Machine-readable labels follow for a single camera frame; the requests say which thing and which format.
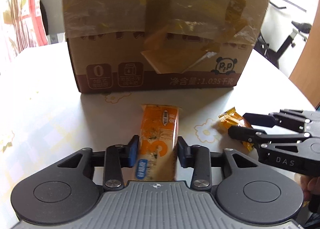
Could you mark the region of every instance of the flower pattern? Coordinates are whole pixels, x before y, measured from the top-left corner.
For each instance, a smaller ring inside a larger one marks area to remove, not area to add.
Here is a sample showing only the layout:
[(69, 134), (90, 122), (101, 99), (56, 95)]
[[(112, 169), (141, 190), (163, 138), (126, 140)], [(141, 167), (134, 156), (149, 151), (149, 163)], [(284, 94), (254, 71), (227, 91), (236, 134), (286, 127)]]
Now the flower pattern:
[(2, 153), (4, 153), (7, 148), (12, 147), (13, 138), (13, 131), (0, 134), (0, 151), (2, 151)]
[(130, 95), (131, 95), (130, 92), (116, 92), (116, 93), (111, 93), (105, 96), (105, 99), (106, 99), (106, 102), (117, 103), (121, 98), (130, 96)]
[(214, 143), (221, 138), (221, 135), (214, 128), (215, 122), (212, 119), (207, 119), (202, 125), (196, 125), (196, 136), (202, 143)]

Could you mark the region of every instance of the bicycle seat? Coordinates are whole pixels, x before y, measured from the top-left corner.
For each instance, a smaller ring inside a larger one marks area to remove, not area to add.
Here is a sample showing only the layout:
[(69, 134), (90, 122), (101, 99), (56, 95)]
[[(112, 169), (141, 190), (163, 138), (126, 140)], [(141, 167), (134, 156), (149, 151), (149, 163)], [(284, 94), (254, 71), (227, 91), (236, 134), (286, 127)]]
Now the bicycle seat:
[(302, 33), (305, 33), (305, 34), (309, 34), (310, 33), (310, 30), (311, 30), (311, 27), (312, 25), (309, 24), (309, 23), (298, 23), (298, 22), (295, 22), (295, 21), (292, 21), (291, 22), (292, 25), (294, 25), (299, 32), (302, 32)]

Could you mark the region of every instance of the milk carton icon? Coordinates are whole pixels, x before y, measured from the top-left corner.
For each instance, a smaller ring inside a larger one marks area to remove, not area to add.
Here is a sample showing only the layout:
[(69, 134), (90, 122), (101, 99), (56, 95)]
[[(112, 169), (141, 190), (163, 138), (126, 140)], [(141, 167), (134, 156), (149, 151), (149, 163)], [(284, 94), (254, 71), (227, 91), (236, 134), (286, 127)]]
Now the milk carton icon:
[(135, 64), (125, 64), (124, 66), (124, 75), (136, 75), (137, 68)]

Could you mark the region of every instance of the panda logo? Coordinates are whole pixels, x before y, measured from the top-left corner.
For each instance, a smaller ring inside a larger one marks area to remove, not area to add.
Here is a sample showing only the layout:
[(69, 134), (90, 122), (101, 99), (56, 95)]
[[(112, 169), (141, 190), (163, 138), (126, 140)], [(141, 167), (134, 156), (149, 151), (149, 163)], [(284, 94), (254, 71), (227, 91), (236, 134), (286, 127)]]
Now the panda logo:
[(235, 64), (238, 62), (238, 60), (218, 57), (216, 62), (216, 69), (211, 70), (212, 73), (230, 75), (235, 73), (235, 71), (233, 71), (233, 68), (235, 67)]

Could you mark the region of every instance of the wooden panel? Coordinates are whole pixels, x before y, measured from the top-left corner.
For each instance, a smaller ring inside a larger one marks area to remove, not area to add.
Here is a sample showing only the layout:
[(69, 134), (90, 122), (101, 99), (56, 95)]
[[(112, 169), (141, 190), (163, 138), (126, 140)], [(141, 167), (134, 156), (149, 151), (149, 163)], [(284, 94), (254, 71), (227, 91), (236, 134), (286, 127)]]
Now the wooden panel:
[(314, 107), (320, 103), (320, 3), (306, 46), (289, 79)]

